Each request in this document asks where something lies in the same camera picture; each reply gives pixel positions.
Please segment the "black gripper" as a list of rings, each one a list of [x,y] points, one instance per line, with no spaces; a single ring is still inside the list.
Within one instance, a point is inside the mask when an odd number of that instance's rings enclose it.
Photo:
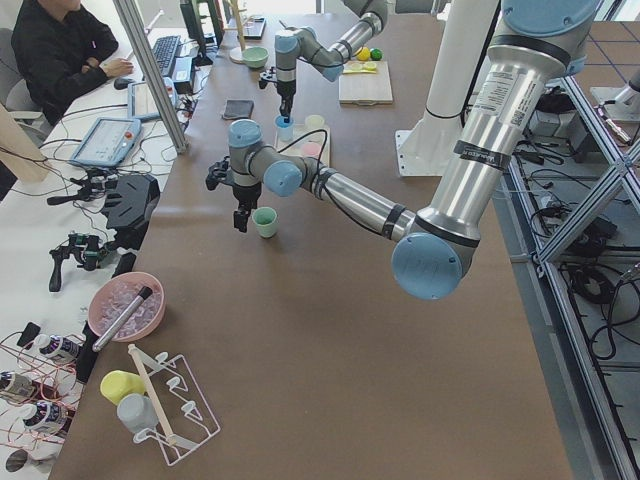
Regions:
[[[244,174],[236,173],[231,167],[230,157],[224,156],[222,160],[209,167],[205,184],[210,191],[215,190],[220,184],[232,188],[233,195],[239,202],[238,208],[241,210],[233,213],[234,228],[246,233],[250,212],[258,207],[261,183],[246,180]]]
[[[265,89],[268,83],[276,85],[276,91],[281,97],[279,112],[282,117],[290,119],[292,104],[296,93],[296,69],[283,70],[271,67],[259,75],[259,88]]]

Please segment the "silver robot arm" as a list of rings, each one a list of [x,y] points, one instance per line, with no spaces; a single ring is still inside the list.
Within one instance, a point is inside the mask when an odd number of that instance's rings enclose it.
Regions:
[[[344,65],[387,24],[388,7],[385,1],[344,1],[343,4],[358,16],[358,21],[331,46],[325,47],[311,27],[285,27],[275,35],[275,67],[260,74],[259,88],[268,83],[276,85],[281,98],[279,114],[291,123],[296,93],[297,62],[310,64],[330,82],[343,72]]]
[[[488,45],[490,70],[431,203],[417,212],[319,160],[277,151],[250,119],[230,125],[229,153],[210,167],[206,185],[231,187],[239,231],[246,230],[263,190],[288,197],[305,189],[395,242],[392,270],[407,293],[445,297],[469,270],[481,239],[480,219],[546,84],[582,69],[597,7],[594,1],[502,3]]]

